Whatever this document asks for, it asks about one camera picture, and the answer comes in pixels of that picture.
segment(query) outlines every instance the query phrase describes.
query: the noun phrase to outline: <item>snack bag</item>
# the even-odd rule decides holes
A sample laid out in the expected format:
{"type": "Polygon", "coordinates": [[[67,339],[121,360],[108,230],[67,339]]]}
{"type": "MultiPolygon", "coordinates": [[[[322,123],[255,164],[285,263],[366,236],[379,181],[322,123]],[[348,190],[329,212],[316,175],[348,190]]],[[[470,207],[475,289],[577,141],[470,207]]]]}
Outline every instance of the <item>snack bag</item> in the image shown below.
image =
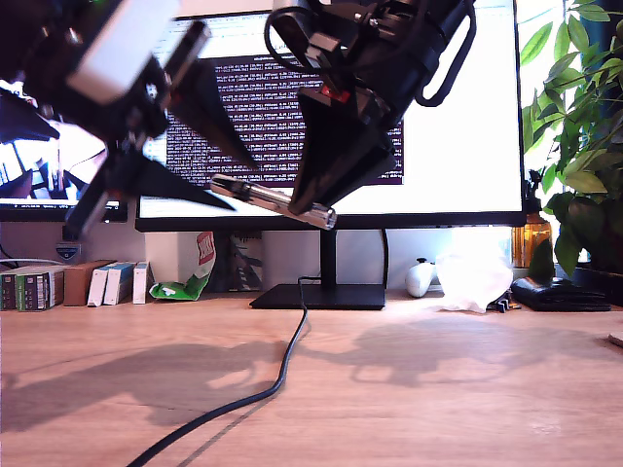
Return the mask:
{"type": "Polygon", "coordinates": [[[158,282],[149,289],[155,299],[196,300],[202,294],[216,262],[214,234],[203,232],[197,235],[199,247],[199,267],[185,284],[181,282],[158,282]]]}

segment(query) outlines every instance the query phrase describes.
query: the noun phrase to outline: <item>wooden desk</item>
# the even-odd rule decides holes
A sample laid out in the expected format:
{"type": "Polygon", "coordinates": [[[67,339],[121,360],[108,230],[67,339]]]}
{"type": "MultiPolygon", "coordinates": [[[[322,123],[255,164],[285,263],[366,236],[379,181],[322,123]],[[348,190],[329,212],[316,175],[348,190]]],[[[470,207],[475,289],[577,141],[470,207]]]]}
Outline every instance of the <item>wooden desk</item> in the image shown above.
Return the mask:
{"type": "MultiPolygon", "coordinates": [[[[3,312],[4,465],[123,466],[268,387],[301,311],[248,302],[3,312]]],[[[430,305],[395,297],[383,311],[312,311],[275,398],[149,465],[622,465],[623,348],[605,338],[623,312],[430,305]]]]}

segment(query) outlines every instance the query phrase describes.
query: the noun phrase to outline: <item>small box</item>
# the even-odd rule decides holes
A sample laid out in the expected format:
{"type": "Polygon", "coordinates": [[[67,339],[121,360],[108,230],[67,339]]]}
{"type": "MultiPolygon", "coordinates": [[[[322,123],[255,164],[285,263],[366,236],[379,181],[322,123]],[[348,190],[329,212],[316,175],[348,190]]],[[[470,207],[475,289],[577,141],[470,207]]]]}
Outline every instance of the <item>small box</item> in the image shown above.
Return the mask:
{"type": "Polygon", "coordinates": [[[134,263],[118,263],[108,270],[105,305],[116,305],[132,293],[134,263]]]}
{"type": "Polygon", "coordinates": [[[4,270],[0,272],[0,309],[17,309],[16,277],[32,270],[33,266],[4,270]]]}
{"type": "Polygon", "coordinates": [[[147,291],[154,283],[154,275],[148,261],[141,261],[134,268],[134,285],[132,302],[135,305],[145,305],[147,291]]]}
{"type": "Polygon", "coordinates": [[[65,266],[41,266],[16,275],[16,305],[20,311],[43,311],[62,304],[65,266]]]}
{"type": "Polygon", "coordinates": [[[117,263],[112,263],[93,270],[87,306],[100,306],[102,304],[104,301],[104,293],[106,292],[106,282],[108,281],[108,270],[115,265],[117,265],[117,263]]]}
{"type": "Polygon", "coordinates": [[[89,300],[93,271],[111,263],[112,260],[99,260],[66,268],[65,306],[85,306],[89,300]]]}

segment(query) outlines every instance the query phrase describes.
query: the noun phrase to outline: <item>glass bottle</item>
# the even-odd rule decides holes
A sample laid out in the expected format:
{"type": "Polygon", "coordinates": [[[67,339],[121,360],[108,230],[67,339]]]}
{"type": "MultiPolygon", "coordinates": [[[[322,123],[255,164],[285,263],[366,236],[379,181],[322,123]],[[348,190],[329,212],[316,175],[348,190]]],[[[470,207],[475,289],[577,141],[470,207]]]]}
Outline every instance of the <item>glass bottle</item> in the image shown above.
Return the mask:
{"type": "Polygon", "coordinates": [[[540,216],[541,201],[536,197],[536,189],[541,182],[541,175],[530,171],[530,180],[526,180],[526,224],[514,227],[512,233],[512,255],[515,268],[528,268],[534,255],[534,249],[543,241],[552,241],[552,226],[540,216]]]}
{"type": "Polygon", "coordinates": [[[528,213],[527,223],[523,227],[513,228],[513,266],[530,266],[534,249],[543,240],[552,241],[552,226],[538,212],[528,213]]]}

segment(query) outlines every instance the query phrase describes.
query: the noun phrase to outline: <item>computer monitor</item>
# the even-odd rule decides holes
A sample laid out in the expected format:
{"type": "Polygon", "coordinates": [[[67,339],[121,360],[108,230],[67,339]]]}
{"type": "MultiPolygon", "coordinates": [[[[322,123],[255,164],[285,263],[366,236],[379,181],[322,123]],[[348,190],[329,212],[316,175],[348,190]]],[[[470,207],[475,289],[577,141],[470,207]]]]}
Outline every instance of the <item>computer monitor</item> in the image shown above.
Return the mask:
{"type": "MultiPolygon", "coordinates": [[[[44,120],[22,83],[0,81],[0,221],[62,222],[106,158],[103,142],[55,116],[44,120]]],[[[125,221],[110,201],[105,220],[125,221]]]]}
{"type": "MultiPolygon", "coordinates": [[[[515,5],[512,0],[479,0],[475,6],[478,34],[452,92],[439,107],[414,103],[409,108],[391,134],[398,165],[333,206],[339,214],[337,229],[525,223],[515,5]]],[[[149,157],[200,186],[212,174],[225,173],[292,193],[305,134],[296,91],[320,82],[287,71],[270,58],[263,40],[267,15],[201,17],[211,36],[200,57],[214,60],[221,99],[260,170],[233,162],[170,115],[166,134],[146,146],[149,157]]],[[[166,60],[197,18],[171,23],[155,50],[159,60],[166,60]]],[[[467,25],[442,55],[430,94],[443,80],[467,25]]],[[[278,51],[288,52],[276,34],[272,40],[278,51]]],[[[236,212],[143,198],[136,227],[143,232],[310,228],[241,201],[227,201],[236,212]]],[[[330,235],[323,238],[331,242],[330,235]]],[[[335,251],[322,256],[327,275],[331,270],[335,274],[335,251]],[[332,268],[325,267],[331,262],[332,268]]],[[[335,285],[335,275],[327,282],[335,285]]]]}

